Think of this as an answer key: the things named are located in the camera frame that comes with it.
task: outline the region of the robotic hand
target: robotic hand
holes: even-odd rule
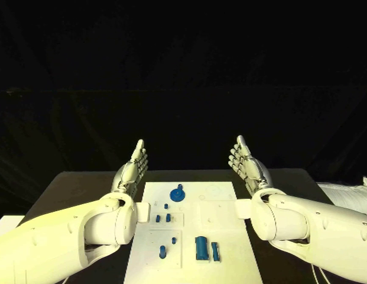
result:
[[[250,219],[257,237],[305,262],[367,283],[367,215],[293,196],[266,184],[263,165],[242,136],[229,165],[244,180],[252,199],[236,200],[236,215]]]
[[[0,236],[0,283],[56,283],[131,241],[136,222],[149,218],[149,204],[131,198],[145,170],[139,140],[99,200],[36,217]]]

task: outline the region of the small blue piece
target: small blue piece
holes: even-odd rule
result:
[[[211,242],[211,250],[213,250],[213,261],[220,261],[218,250],[217,250],[217,243]]]
[[[159,258],[164,259],[165,258],[165,247],[159,246]]]
[[[180,202],[184,199],[182,185],[178,185],[177,188],[170,192],[170,199],[174,202]]]
[[[198,236],[194,238],[195,242],[195,259],[197,260],[208,260],[207,254],[207,238]]]

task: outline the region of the table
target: table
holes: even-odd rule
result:
[[[275,188],[280,189],[288,195],[332,204],[305,170],[270,169],[269,172]],[[99,199],[110,190],[113,175],[115,172],[60,173],[33,204],[21,222],[26,222],[38,215]],[[190,181],[230,181],[233,183],[236,198],[249,198],[243,181],[231,170],[161,170],[145,173],[138,184],[134,200],[136,202],[141,201],[145,182]],[[290,254],[273,248],[266,241],[262,241],[253,232],[249,220],[244,223],[263,283],[315,283],[311,265]],[[72,275],[66,284],[122,283],[131,244],[132,242],[121,246],[112,255]],[[318,271],[316,277],[319,283],[324,283]],[[326,277],[332,284],[354,283],[331,273],[326,273]]]

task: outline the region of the cable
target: cable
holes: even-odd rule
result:
[[[311,268],[312,268],[312,274],[314,274],[314,278],[315,278],[315,283],[319,284],[319,283],[318,283],[316,274],[315,274],[315,270],[314,270],[314,265],[312,265],[312,264],[311,264]]]
[[[324,273],[324,271],[322,271],[322,268],[318,267],[318,269],[319,269],[319,271],[321,271],[321,274],[322,274],[322,276],[324,276],[324,279],[325,279],[325,281],[326,281],[326,284],[331,284],[329,281],[328,281],[328,278],[325,277],[325,273]]]

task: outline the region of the black background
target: black background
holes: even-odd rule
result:
[[[242,134],[267,167],[361,182],[365,9],[247,5],[0,0],[0,216],[139,138],[152,170],[226,169]]]

